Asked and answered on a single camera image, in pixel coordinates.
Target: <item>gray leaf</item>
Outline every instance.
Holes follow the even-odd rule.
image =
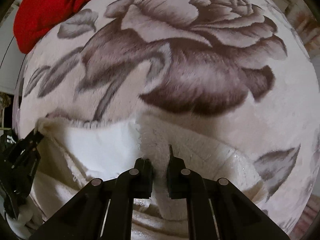
[[[46,73],[42,79],[38,97],[44,97],[53,91],[64,80],[65,76],[78,64],[82,47],[78,47],[62,57],[57,63]]]
[[[84,9],[61,23],[57,37],[59,39],[73,39],[89,31],[96,31],[94,26],[98,13],[91,9]]]
[[[267,199],[279,189],[290,175],[296,164],[300,146],[286,151],[269,152],[253,163],[257,173],[267,185],[269,191]]]
[[[50,69],[49,66],[43,66],[38,68],[31,76],[27,88],[26,88],[26,92],[24,94],[24,97],[26,97],[27,95],[29,95],[31,93],[31,91],[36,87],[36,85],[38,84],[40,78],[42,78],[42,76],[44,75],[44,73]]]

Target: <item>floral blanket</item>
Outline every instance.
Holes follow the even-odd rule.
[[[153,115],[245,154],[268,189],[259,207],[289,233],[319,169],[319,87],[271,3],[90,1],[28,55],[20,136],[45,116]]]

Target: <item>rose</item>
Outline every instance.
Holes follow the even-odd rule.
[[[274,81],[265,60],[286,57],[276,25],[248,0],[117,0],[105,17],[147,43],[169,41],[171,66],[140,97],[171,112],[221,113],[248,90],[258,100]]]
[[[266,60],[287,56],[276,24],[263,12],[248,0],[117,0],[104,14],[112,20],[50,69],[38,96],[55,89],[80,54],[85,76],[76,93],[109,84],[95,120],[146,60],[150,69],[140,98],[147,104],[212,115],[239,106],[249,91],[259,100],[275,80]]]

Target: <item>red cloth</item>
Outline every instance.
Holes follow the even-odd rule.
[[[13,24],[22,53],[29,53],[37,41],[58,23],[77,13],[90,0],[23,0]]]

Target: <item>metal pin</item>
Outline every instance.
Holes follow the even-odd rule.
[[[130,173],[131,175],[137,175],[137,174],[139,173],[139,170],[137,170],[137,169],[131,169],[131,170],[129,170],[129,173]]]
[[[223,185],[223,186],[226,186],[226,185],[229,184],[229,180],[227,180],[225,178],[221,178],[221,179],[219,179],[219,184]]]
[[[101,180],[100,179],[93,179],[91,181],[91,184],[94,186],[99,186],[101,184]]]
[[[189,169],[183,169],[181,170],[181,174],[182,175],[189,175],[191,173],[191,171]]]

